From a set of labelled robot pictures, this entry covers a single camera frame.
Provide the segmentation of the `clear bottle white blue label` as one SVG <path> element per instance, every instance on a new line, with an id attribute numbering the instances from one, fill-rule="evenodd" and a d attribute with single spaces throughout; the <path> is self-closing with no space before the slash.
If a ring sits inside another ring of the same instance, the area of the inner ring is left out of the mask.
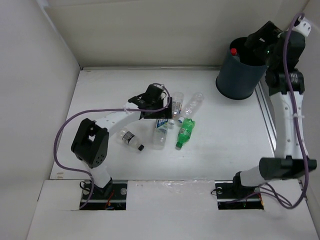
<path id="1" fill-rule="evenodd" d="M 184 94 L 182 92 L 174 92 L 172 96 L 172 117 L 176 119 L 179 117 L 182 110 L 182 105 L 184 101 Z"/>

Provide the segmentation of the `green plastic bottle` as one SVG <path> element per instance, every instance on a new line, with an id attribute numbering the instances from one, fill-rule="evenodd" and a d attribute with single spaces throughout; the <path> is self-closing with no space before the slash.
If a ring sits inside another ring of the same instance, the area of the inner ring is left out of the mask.
<path id="1" fill-rule="evenodd" d="M 175 148 L 180 150 L 191 138 L 192 131 L 195 127 L 196 122 L 191 118 L 186 118 L 178 132 L 177 142 Z"/>

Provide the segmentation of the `blue green label water bottle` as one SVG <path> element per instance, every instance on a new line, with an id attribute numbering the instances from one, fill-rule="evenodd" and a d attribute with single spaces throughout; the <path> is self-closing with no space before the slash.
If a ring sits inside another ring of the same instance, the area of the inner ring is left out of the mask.
<path id="1" fill-rule="evenodd" d="M 157 119 L 153 130 L 153 146 L 157 150 L 162 150 L 165 147 L 168 133 L 168 119 Z"/>

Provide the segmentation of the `clear unlabelled plastic bottle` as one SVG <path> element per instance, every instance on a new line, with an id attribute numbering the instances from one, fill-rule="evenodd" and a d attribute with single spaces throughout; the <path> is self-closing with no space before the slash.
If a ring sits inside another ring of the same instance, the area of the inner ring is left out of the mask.
<path id="1" fill-rule="evenodd" d="M 200 109 L 205 97 L 201 92 L 196 92 L 192 98 L 182 108 L 178 122 L 182 124 L 186 119 L 192 119 L 196 112 Z"/>

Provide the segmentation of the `red cap labelled bottle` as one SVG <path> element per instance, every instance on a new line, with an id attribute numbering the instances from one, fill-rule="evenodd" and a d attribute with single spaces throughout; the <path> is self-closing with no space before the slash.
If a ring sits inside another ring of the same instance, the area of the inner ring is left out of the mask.
<path id="1" fill-rule="evenodd" d="M 238 62 L 241 61 L 240 55 L 239 55 L 238 50 L 237 50 L 236 48 L 231 48 L 231 49 L 230 49 L 230 53 L 231 53 L 232 57 L 233 57 L 236 61 L 238 61 Z"/>

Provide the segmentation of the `small black cap bottle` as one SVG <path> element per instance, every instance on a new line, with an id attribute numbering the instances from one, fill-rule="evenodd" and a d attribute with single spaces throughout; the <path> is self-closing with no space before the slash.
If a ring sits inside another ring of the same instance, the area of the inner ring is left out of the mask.
<path id="1" fill-rule="evenodd" d="M 141 140 L 127 128 L 120 129 L 116 133 L 116 137 L 120 142 L 124 143 L 126 146 L 129 146 L 132 149 L 135 149 L 137 151 L 141 152 L 145 148 Z"/>

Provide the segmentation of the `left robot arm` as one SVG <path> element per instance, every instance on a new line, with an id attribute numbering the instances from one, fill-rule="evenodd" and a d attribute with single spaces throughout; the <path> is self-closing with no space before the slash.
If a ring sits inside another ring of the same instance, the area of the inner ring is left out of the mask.
<path id="1" fill-rule="evenodd" d="M 163 84 L 152 83 L 144 93 L 131 97 L 123 107 L 109 112 L 100 119 L 82 120 L 71 145 L 71 151 L 87 165 L 93 177 L 95 194 L 103 199 L 111 194 L 113 185 L 105 163 L 109 138 L 141 119 L 172 118 L 172 97 Z"/>

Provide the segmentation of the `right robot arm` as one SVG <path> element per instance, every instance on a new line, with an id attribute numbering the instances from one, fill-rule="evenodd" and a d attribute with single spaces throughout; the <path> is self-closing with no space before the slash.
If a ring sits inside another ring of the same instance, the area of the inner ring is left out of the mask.
<path id="1" fill-rule="evenodd" d="M 265 81 L 274 108 L 276 148 L 274 157 L 263 157 L 258 166 L 236 173 L 231 191 L 237 197 L 270 181 L 300 177 L 308 180 L 309 173 L 317 168 L 317 161 L 309 158 L 303 139 L 305 83 L 296 68 L 310 32 L 310 23 L 302 17 L 286 31 L 268 21 L 244 43 L 267 66 Z"/>

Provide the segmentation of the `dark blue round bin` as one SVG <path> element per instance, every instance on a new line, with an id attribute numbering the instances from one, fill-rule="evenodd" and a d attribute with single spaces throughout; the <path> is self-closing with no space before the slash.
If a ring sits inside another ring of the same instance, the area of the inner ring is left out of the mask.
<path id="1" fill-rule="evenodd" d="M 246 40 L 246 37 L 239 37 L 229 44 L 215 81 L 218 91 L 232 100 L 249 98 L 267 69 L 265 63 L 245 47 Z M 231 48 L 237 49 L 240 62 L 231 55 Z"/>

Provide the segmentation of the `aluminium rail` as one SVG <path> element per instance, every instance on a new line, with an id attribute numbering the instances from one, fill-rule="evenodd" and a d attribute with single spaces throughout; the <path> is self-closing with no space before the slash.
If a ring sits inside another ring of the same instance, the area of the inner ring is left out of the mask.
<path id="1" fill-rule="evenodd" d="M 266 133 L 267 133 L 268 141 L 270 144 L 270 148 L 271 148 L 272 154 L 274 155 L 276 150 L 277 133 L 276 133 L 276 128 L 272 118 L 272 113 L 268 105 L 268 97 L 265 94 L 265 91 L 261 82 L 257 84 L 255 88 L 255 94 L 256 94 L 256 98 L 262 113 L 262 118 L 266 128 Z"/>

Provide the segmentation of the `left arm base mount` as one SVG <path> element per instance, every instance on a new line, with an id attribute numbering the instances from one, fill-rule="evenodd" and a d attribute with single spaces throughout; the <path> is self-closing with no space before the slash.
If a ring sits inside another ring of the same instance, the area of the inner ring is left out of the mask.
<path id="1" fill-rule="evenodd" d="M 82 190 L 79 203 L 83 211 L 124 211 L 127 205 L 128 181 L 115 180 L 112 186 L 107 187 L 105 196 L 97 187 L 94 187 L 91 197 L 92 184 L 89 180 L 81 181 L 79 187 Z"/>

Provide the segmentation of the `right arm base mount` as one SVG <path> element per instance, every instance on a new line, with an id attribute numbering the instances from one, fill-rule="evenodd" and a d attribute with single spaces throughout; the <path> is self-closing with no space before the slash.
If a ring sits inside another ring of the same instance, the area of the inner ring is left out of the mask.
<path id="1" fill-rule="evenodd" d="M 239 176 L 232 180 L 215 180 L 210 192 L 216 196 L 219 210 L 263 210 L 263 200 L 258 186 L 242 186 Z"/>

